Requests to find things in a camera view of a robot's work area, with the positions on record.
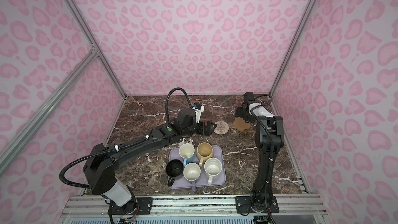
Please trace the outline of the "cork flower-shaped coaster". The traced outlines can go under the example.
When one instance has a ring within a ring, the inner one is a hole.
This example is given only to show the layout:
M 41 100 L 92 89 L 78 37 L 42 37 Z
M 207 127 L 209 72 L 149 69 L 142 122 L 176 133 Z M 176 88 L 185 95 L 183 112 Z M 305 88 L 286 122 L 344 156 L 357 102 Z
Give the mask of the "cork flower-shaped coaster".
M 251 128 L 251 123 L 246 122 L 243 118 L 236 117 L 233 121 L 233 126 L 240 132 Z

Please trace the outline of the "multicolour zigzag woven coaster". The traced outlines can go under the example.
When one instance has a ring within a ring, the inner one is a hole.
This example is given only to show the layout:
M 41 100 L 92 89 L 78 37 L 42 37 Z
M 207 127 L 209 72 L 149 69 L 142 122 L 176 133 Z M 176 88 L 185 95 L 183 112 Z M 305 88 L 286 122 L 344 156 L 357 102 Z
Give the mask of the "multicolour zigzag woven coaster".
M 225 121 L 217 121 L 215 122 L 216 128 L 214 132 L 218 135 L 225 135 L 229 131 L 229 125 Z

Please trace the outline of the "light blue mug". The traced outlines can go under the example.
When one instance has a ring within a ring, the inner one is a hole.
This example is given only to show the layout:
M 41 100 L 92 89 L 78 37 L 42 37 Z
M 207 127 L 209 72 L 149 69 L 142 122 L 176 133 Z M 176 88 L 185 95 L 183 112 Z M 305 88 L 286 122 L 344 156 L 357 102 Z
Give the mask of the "light blue mug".
M 183 166 L 191 163 L 195 158 L 195 148 L 192 144 L 183 144 L 179 148 L 179 155 L 183 159 Z

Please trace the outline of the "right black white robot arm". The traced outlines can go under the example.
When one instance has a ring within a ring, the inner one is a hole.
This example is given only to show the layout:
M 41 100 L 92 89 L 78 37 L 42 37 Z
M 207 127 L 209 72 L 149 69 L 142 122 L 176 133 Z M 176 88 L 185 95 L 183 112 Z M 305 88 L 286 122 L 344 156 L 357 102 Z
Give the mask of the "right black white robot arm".
M 270 113 L 252 92 L 244 94 L 241 107 L 235 116 L 244 122 L 256 123 L 255 143 L 259 151 L 258 172 L 250 191 L 249 212 L 278 213 L 279 207 L 273 194 L 272 178 L 275 160 L 284 146 L 284 121 L 282 116 Z

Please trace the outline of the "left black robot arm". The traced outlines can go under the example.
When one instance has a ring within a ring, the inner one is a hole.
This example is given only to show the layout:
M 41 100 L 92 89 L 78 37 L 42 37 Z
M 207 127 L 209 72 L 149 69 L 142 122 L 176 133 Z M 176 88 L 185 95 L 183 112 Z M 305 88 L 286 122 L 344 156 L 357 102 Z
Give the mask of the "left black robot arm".
M 141 155 L 176 144 L 182 138 L 194 134 L 211 135 L 217 124 L 211 121 L 197 122 L 196 115 L 195 110 L 185 108 L 176 118 L 149 130 L 141 137 L 114 147 L 105 147 L 103 144 L 94 146 L 83 168 L 91 193 L 105 196 L 118 206 L 129 204 L 133 193 L 118 180 L 115 171 Z

